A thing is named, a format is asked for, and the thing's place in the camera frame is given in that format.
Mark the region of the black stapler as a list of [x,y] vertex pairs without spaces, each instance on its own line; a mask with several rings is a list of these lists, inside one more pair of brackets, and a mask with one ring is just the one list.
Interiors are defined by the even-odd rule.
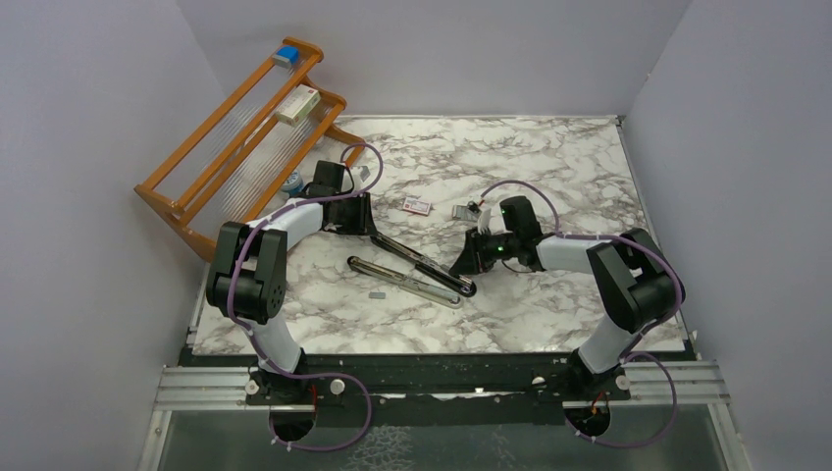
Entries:
[[411,262],[417,271],[463,297],[473,297],[477,293],[476,284],[469,278],[451,275],[445,266],[391,237],[376,234],[371,235],[370,240],[381,249]]

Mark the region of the silver staple strip tray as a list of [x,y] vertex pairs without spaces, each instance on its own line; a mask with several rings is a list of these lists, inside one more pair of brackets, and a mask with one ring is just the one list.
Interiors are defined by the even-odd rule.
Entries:
[[477,222],[481,211],[474,205],[454,205],[451,211],[451,219],[464,222]]

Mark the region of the red white staple box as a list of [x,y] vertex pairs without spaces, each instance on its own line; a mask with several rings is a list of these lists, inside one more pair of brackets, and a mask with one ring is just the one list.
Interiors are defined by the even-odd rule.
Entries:
[[432,204],[418,198],[406,197],[402,203],[402,210],[412,214],[429,216]]

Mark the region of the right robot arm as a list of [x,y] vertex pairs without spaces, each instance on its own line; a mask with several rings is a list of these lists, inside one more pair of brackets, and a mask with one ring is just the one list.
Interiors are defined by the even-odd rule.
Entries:
[[605,374],[651,328],[672,317],[685,290],[650,234],[558,235],[543,232],[532,203],[515,196],[499,204],[505,230],[471,229],[450,268],[453,275],[487,273],[497,261],[516,259],[532,272],[563,271],[594,277],[605,314],[588,340],[570,356],[567,389],[589,399]]

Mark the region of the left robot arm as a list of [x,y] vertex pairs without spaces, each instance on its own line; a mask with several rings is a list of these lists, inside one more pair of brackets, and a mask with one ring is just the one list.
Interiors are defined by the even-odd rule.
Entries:
[[316,181],[274,212],[248,223],[221,226],[205,296],[246,335],[264,389],[293,403],[307,394],[306,355],[281,310],[287,292],[287,256],[303,239],[325,229],[369,236],[375,226],[367,187],[344,190],[348,169],[322,161]]

